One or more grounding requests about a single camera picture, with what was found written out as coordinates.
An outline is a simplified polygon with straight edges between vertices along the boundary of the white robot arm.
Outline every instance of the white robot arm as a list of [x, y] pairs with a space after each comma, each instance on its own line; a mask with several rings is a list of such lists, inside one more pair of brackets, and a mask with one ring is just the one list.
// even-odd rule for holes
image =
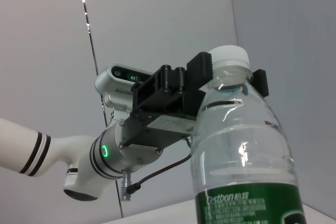
[[91, 136], [53, 138], [0, 119], [0, 166], [38, 177], [56, 161], [68, 164], [64, 192], [70, 197], [97, 199], [111, 180], [134, 172], [160, 156], [148, 148], [122, 147], [122, 120]]
[[[262, 94], [266, 73], [255, 73], [252, 85]], [[205, 95], [199, 88], [212, 78], [211, 55], [205, 52], [194, 57], [186, 70], [163, 65], [151, 74], [111, 65], [97, 76], [95, 86], [105, 104], [116, 111], [114, 124], [98, 138], [52, 138], [0, 119], [0, 166], [38, 177], [56, 161], [63, 161], [68, 164], [64, 192], [71, 198], [95, 200], [108, 183], [122, 178], [121, 200], [130, 200], [144, 181], [190, 158], [131, 185], [132, 172], [155, 162], [167, 146], [191, 135]]]

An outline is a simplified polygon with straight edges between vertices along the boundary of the bottle cap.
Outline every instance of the bottle cap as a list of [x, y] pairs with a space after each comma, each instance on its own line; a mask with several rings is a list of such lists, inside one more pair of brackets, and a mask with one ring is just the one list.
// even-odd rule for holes
[[244, 48], [232, 45], [221, 46], [212, 49], [209, 54], [212, 57], [214, 70], [225, 66], [241, 66], [250, 69], [250, 62]]

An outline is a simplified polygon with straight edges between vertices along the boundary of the cable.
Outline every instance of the cable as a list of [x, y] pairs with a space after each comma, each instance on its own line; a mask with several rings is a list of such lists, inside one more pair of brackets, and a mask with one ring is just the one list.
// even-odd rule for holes
[[156, 171], [155, 173], [152, 173], [150, 175], [148, 175], [147, 177], [144, 177], [142, 180], [140, 180], [139, 182], [135, 183], [135, 184], [132, 184], [132, 185], [129, 185], [127, 188], [126, 188], [126, 193], [131, 195], [131, 194], [134, 194], [137, 190], [139, 190], [141, 188], [141, 184], [144, 183], [145, 181], [147, 181], [148, 179], [152, 178], [152, 177], [155, 177], [171, 168], [174, 168], [178, 165], [181, 165], [183, 164], [184, 162], [188, 161], [189, 159], [191, 158], [191, 154], [189, 153], [188, 156], [186, 156], [184, 159], [174, 163], [174, 164], [171, 164], [165, 168], [162, 168], [161, 170], [158, 170]]

